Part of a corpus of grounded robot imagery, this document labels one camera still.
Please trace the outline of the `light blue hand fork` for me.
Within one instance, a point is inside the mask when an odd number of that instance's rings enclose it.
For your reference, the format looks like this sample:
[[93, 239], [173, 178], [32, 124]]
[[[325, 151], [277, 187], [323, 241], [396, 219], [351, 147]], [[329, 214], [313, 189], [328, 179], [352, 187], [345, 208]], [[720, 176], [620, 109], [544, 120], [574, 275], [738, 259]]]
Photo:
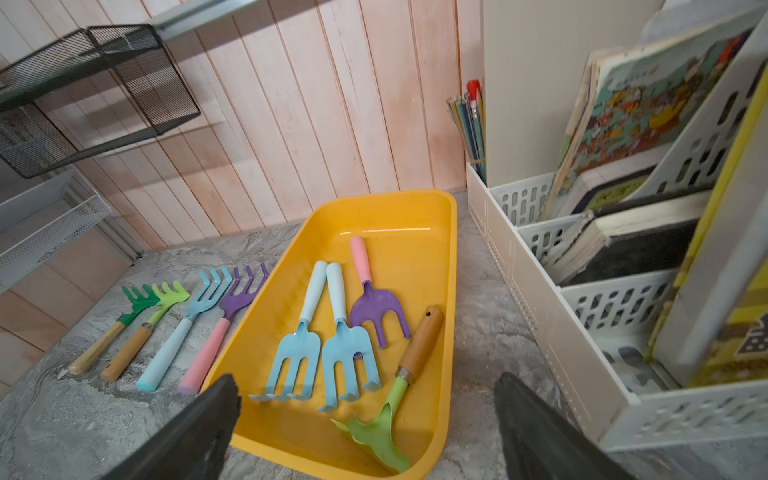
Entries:
[[361, 326], [349, 327], [347, 323], [345, 286], [342, 267], [339, 263], [326, 266], [327, 284], [335, 321], [335, 335], [328, 339], [322, 349], [322, 367], [325, 404], [319, 412], [331, 413], [338, 408], [335, 365], [341, 363], [346, 392], [341, 399], [354, 402], [360, 397], [355, 370], [355, 355], [360, 353], [366, 372], [367, 382], [363, 388], [372, 392], [382, 387], [370, 336]]

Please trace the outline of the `purple rake pink handle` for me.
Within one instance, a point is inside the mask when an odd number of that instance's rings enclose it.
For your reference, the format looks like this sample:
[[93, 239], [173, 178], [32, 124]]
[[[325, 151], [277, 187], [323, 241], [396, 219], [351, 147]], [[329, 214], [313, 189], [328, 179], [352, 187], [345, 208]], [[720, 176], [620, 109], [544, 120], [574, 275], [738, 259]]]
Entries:
[[255, 276], [250, 266], [245, 267], [248, 282], [239, 294], [236, 294], [235, 291], [240, 284], [240, 272], [237, 267], [234, 268], [234, 283], [219, 302], [219, 308], [223, 311], [223, 317], [218, 320], [213, 331], [195, 356], [191, 366], [179, 382], [177, 391], [180, 394], [194, 396], [199, 393], [202, 384], [223, 345], [231, 321], [240, 310], [248, 307], [253, 302], [269, 276], [269, 270], [264, 262], [260, 264], [260, 268], [262, 272], [261, 282], [253, 293], [249, 293], [248, 290], [251, 287]]

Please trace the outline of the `light blue hand rake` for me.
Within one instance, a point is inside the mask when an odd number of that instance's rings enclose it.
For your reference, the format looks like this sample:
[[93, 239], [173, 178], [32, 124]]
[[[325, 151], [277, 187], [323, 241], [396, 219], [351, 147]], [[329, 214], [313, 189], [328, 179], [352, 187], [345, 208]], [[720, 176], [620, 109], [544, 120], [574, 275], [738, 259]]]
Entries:
[[[327, 266], [328, 264], [322, 260], [315, 263], [306, 290], [297, 329], [294, 333], [286, 335], [281, 339], [264, 392], [261, 395], [250, 395], [249, 398], [251, 400], [259, 402], [278, 400], [284, 402], [290, 399], [307, 401], [311, 398], [320, 361], [322, 343], [319, 335], [309, 330], [309, 325], [314, 317], [319, 299], [325, 287]], [[298, 381], [298, 371], [304, 359], [307, 360], [305, 377], [301, 382], [301, 392], [295, 394], [294, 389]], [[278, 395], [276, 393], [278, 379], [285, 361], [289, 362], [289, 371], [282, 393]]]

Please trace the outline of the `pink handled garden tool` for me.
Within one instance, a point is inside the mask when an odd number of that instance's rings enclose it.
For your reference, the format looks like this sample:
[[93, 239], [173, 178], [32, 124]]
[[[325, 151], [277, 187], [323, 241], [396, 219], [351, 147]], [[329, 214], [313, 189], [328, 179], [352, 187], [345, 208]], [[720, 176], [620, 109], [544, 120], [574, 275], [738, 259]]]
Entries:
[[383, 327], [383, 317], [387, 312], [393, 312], [397, 316], [404, 338], [410, 339], [410, 327], [397, 296], [389, 290], [376, 289], [373, 286], [364, 239], [360, 236], [354, 236], [350, 240], [350, 247], [363, 292], [350, 310], [349, 325], [358, 327], [366, 321], [370, 321], [375, 328], [378, 345], [384, 349], [387, 347], [387, 338]]

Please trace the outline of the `light green wooden handled rake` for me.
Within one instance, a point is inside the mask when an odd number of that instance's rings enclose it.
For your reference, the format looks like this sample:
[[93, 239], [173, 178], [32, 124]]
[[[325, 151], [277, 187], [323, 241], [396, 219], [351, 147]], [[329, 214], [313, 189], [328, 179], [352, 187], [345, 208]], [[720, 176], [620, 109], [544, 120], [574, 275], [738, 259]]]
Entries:
[[153, 293], [159, 299], [158, 310], [144, 322], [126, 342], [113, 360], [102, 371], [100, 377], [107, 382], [116, 381], [133, 361], [135, 356], [150, 338], [155, 327], [163, 316], [176, 304], [189, 299], [190, 294], [179, 281], [174, 281], [172, 287], [166, 282], [162, 283], [162, 289], [156, 284], [152, 285]]

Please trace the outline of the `green rake wooden handle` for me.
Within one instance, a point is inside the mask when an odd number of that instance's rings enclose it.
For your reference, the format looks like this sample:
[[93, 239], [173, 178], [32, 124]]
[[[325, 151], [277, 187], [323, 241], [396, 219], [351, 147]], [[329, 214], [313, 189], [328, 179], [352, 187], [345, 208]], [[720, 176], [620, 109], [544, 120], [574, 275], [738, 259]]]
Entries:
[[128, 287], [123, 287], [122, 291], [131, 303], [131, 311], [122, 314], [100, 339], [94, 342], [84, 353], [69, 365], [68, 372], [70, 374], [79, 376], [88, 371], [102, 352], [113, 343], [116, 337], [130, 325], [140, 313], [159, 302], [158, 295], [154, 293], [148, 284], [144, 284], [141, 288], [133, 287], [129, 289]]

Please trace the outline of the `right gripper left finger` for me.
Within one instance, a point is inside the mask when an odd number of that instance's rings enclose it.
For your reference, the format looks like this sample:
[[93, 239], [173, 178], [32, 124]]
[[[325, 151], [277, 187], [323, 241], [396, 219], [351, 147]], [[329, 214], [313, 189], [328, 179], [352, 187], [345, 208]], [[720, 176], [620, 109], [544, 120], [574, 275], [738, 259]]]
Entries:
[[230, 374], [217, 379], [106, 479], [217, 479], [241, 412]]

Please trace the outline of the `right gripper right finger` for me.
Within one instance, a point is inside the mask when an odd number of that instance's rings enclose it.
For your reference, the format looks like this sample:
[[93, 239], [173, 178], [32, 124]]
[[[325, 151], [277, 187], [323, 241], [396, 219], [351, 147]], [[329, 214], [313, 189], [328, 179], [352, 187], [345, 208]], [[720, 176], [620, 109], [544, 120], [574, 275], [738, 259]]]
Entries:
[[510, 479], [630, 479], [516, 375], [494, 385], [494, 406]]

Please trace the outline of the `yellow storage box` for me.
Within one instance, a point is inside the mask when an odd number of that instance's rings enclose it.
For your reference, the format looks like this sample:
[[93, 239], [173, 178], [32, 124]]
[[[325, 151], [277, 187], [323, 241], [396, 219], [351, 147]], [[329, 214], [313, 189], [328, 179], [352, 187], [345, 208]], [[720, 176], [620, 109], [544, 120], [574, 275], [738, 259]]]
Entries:
[[383, 317], [387, 344], [373, 350], [382, 382], [366, 388], [362, 360], [353, 372], [335, 368], [338, 402], [325, 412], [326, 378], [315, 377], [312, 395], [285, 397], [276, 390], [263, 399], [280, 341], [300, 323], [310, 277], [319, 261], [342, 267], [345, 297], [353, 304], [363, 288], [351, 246], [364, 240], [376, 288], [399, 299], [411, 330], [431, 307], [444, 322], [423, 371], [409, 386], [392, 423], [395, 445], [409, 458], [408, 479], [421, 479], [445, 446], [450, 418], [457, 280], [457, 204], [439, 190], [419, 190], [345, 198], [314, 211], [277, 262], [218, 356], [209, 379], [231, 375], [242, 408], [231, 439], [242, 452], [302, 473], [327, 479], [390, 479], [384, 468], [343, 434], [338, 423], [373, 419], [395, 381], [408, 347], [395, 314]]

